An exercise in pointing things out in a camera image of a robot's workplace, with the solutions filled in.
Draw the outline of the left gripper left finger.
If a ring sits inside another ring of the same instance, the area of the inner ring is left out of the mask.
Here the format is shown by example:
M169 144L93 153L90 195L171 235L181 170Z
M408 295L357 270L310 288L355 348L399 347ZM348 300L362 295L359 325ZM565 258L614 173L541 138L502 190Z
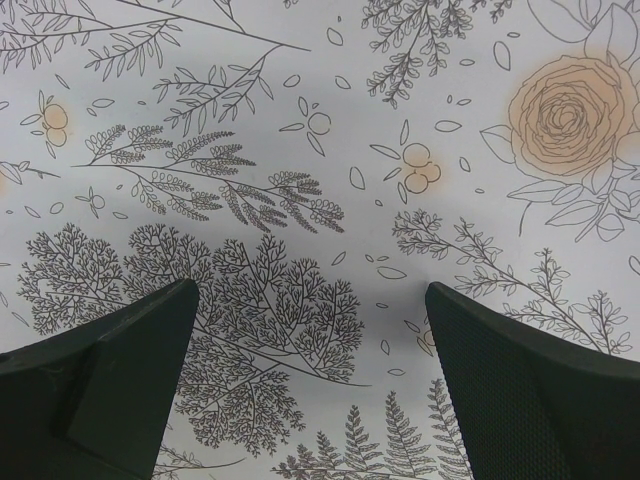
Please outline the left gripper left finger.
M198 304L179 280L2 354L2 478L151 478Z

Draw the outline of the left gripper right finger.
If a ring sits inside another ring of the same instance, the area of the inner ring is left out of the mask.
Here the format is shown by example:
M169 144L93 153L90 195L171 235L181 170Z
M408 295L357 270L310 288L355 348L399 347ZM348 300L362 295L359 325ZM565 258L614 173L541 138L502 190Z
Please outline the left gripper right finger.
M636 479L639 365L432 282L436 350L477 479Z

